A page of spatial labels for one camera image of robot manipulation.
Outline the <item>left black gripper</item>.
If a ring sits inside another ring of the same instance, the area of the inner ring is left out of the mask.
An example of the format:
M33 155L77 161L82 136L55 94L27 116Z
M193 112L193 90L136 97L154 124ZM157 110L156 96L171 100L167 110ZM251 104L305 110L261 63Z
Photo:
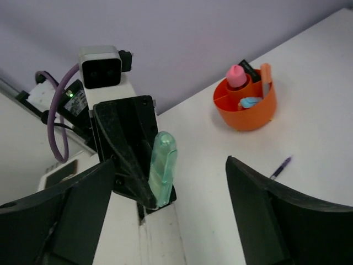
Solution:
M116 194L152 211L176 201L176 141L158 131L151 96L95 104L92 129L100 161L113 162Z

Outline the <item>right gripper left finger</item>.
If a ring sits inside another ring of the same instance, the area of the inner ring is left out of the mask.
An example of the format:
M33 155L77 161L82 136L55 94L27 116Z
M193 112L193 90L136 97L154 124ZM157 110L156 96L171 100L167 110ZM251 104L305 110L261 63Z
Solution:
M1 205L1 264L92 264L113 185L106 161Z

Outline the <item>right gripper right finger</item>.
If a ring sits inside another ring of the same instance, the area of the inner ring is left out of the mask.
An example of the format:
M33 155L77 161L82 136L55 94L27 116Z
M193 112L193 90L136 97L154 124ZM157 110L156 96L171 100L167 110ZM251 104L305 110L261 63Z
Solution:
M352 207L317 199L228 156L246 264L352 264Z

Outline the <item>purple gel pen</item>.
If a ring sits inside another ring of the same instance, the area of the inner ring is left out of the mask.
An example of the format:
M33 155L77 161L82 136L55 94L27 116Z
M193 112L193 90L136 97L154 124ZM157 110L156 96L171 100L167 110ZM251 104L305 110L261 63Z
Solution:
M270 176L270 179L276 179L279 174L287 167L287 165L291 162L292 156L286 158L282 164L275 170L275 172Z

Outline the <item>light blue highlighter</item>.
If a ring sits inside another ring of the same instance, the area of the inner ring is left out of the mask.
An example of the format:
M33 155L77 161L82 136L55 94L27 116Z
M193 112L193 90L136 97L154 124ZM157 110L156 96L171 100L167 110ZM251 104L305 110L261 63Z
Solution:
M242 98L239 103L238 103L238 109L243 110L243 109L249 109L258 104L260 101L262 101L261 97L246 97Z

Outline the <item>black green-capped highlighter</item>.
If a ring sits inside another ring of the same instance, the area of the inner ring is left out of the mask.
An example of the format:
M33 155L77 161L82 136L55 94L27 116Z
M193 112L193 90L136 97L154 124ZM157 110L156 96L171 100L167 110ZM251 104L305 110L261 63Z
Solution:
M239 64L249 74L253 83L261 81L261 75L244 59Z

